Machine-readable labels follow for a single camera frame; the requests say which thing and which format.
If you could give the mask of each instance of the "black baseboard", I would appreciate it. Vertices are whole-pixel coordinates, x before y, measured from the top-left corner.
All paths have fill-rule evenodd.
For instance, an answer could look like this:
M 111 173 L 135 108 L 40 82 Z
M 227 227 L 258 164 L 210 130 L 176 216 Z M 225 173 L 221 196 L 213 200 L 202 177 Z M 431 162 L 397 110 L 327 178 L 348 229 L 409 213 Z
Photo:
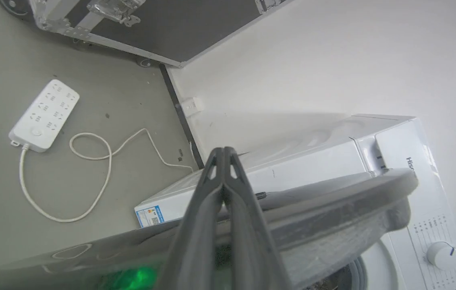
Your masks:
M 197 167 L 199 169 L 204 169 L 205 165 L 204 165 L 203 161 L 201 160 L 201 155 L 199 154 L 199 150 L 197 150 L 197 145 L 195 143 L 193 134 L 191 132 L 191 128 L 189 127 L 189 124 L 187 123 L 187 118 L 185 117 L 185 114 L 183 113 L 182 106 L 180 105 L 180 101 L 178 100 L 178 96 L 176 95 L 176 91 L 174 90 L 174 87 L 172 86 L 171 78 L 169 77 L 169 73 L 167 72 L 167 68 L 165 67 L 164 64 L 160 64 L 160 72 L 162 72 L 162 77 L 164 77 L 165 85 L 167 86 L 167 91 L 169 92 L 169 95 L 171 96 L 172 104 L 174 105 L 174 108 L 176 109 L 176 114 L 178 115 L 178 119 L 180 120 L 180 123 L 182 125 L 183 132 L 185 133 L 187 140 L 190 143 L 192 143 L 194 160 L 197 163 Z

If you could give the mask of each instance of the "round button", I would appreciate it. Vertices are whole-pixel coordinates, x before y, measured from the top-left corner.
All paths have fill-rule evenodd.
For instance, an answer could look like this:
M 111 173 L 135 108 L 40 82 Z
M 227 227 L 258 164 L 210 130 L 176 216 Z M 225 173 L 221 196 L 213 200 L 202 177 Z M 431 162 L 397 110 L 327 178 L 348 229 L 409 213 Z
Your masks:
M 456 268 L 456 249 L 446 242 L 435 242 L 427 250 L 429 262 L 441 270 Z
M 40 136 L 40 135 L 42 135 L 42 130 L 33 129 L 33 130 L 31 130 L 31 134 L 33 134 L 35 136 Z

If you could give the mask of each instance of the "metal latch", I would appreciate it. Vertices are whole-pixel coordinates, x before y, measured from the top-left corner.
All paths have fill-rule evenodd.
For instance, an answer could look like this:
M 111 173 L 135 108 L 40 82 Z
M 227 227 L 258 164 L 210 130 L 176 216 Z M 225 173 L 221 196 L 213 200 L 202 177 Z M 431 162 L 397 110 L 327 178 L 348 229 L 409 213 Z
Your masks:
M 105 18 L 123 24 L 128 23 L 128 27 L 138 22 L 140 18 L 130 16 L 145 0 L 92 0 L 87 5 L 88 10 L 101 15 Z
M 255 0 L 260 14 L 266 13 L 269 9 L 278 6 L 282 0 Z

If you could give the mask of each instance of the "white wall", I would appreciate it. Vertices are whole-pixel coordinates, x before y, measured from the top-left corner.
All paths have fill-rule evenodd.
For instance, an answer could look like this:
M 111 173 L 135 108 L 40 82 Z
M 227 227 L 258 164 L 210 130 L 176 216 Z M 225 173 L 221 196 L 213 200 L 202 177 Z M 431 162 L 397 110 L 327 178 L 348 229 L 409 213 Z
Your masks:
M 208 153 L 353 113 L 418 116 L 456 218 L 456 0 L 295 0 L 183 69 Z

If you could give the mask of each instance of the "white washing machine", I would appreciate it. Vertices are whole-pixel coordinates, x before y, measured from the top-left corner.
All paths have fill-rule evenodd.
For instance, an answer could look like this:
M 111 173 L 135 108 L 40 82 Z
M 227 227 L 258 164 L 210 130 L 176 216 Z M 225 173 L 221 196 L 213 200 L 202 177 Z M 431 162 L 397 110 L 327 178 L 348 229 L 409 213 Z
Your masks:
M 349 264 L 342 272 L 351 274 L 352 283 L 345 287 L 456 290 L 455 222 L 418 119 L 358 114 L 239 153 L 255 193 L 285 191 L 383 168 L 410 168 L 419 186 L 408 198 L 408 226 L 385 234 Z M 136 206 L 140 225 L 182 218 L 200 174 L 195 172 Z M 148 214 L 153 211 L 158 213 L 156 218 Z

